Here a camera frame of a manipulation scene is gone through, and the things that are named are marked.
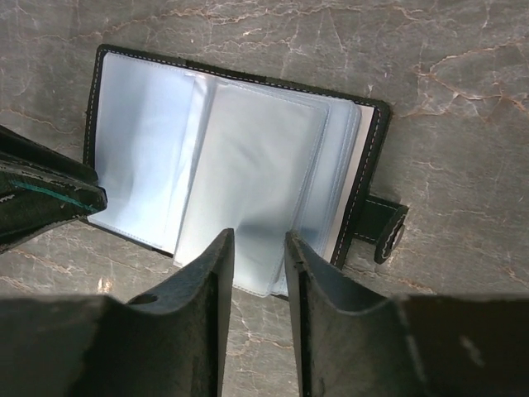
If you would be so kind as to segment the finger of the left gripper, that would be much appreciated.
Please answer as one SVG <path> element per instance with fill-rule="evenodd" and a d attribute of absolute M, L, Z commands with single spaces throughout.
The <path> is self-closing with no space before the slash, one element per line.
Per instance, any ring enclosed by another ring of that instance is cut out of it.
<path fill-rule="evenodd" d="M 62 155 L 25 160 L 1 154 L 1 251 L 107 208 L 96 172 Z"/>
<path fill-rule="evenodd" d="M 89 166 L 20 136 L 4 126 L 1 126 L 1 152 L 70 175 L 89 184 L 98 182 L 96 171 Z"/>

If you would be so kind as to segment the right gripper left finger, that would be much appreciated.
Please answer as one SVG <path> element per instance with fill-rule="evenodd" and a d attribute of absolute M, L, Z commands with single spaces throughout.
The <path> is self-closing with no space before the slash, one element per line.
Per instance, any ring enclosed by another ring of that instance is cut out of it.
<path fill-rule="evenodd" d="M 2 297 L 2 395 L 221 395 L 234 243 L 223 230 L 126 303 L 103 294 Z"/>

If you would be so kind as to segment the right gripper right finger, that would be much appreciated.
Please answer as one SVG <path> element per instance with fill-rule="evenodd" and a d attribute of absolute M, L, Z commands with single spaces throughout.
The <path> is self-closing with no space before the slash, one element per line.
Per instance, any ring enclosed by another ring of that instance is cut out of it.
<path fill-rule="evenodd" d="M 524 294 L 377 294 L 285 237 L 302 396 L 525 396 Z"/>

